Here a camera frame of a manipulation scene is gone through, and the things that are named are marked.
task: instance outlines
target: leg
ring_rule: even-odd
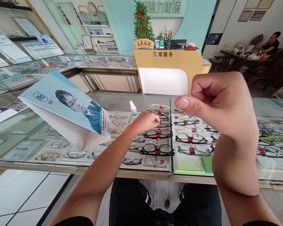
[[[109,226],[153,225],[154,211],[142,195],[138,179],[115,178],[110,196]]]
[[[173,212],[189,226],[221,226],[221,205],[216,185],[186,184],[184,199]]]

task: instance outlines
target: seated man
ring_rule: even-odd
[[[263,48],[263,52],[267,53],[268,55],[274,55],[278,51],[278,47],[280,45],[280,42],[278,41],[280,35],[281,32],[277,31],[269,38],[267,42],[256,47],[255,50],[260,50]]]
[[[96,102],[94,102],[91,98],[87,99],[87,101],[90,102],[92,105],[89,105],[86,108],[84,105],[80,104],[77,98],[75,98],[72,94],[66,91],[57,90],[55,94],[62,104],[69,107],[73,111],[83,113],[84,116],[89,120],[92,129],[98,134],[101,134],[100,106],[96,104]]]

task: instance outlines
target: computer monitor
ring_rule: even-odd
[[[171,49],[180,49],[178,43],[186,43],[186,39],[171,39]]]

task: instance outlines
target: shoe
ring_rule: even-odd
[[[138,180],[142,184],[141,194],[142,194],[143,198],[145,199],[146,203],[148,204],[148,206],[151,206],[152,203],[153,203],[152,196],[151,196],[150,192],[148,191],[148,189],[144,186],[144,183],[140,179],[138,179]]]

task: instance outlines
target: red eyeglass tag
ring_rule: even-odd
[[[194,148],[189,148],[190,154],[195,154],[195,149]]]

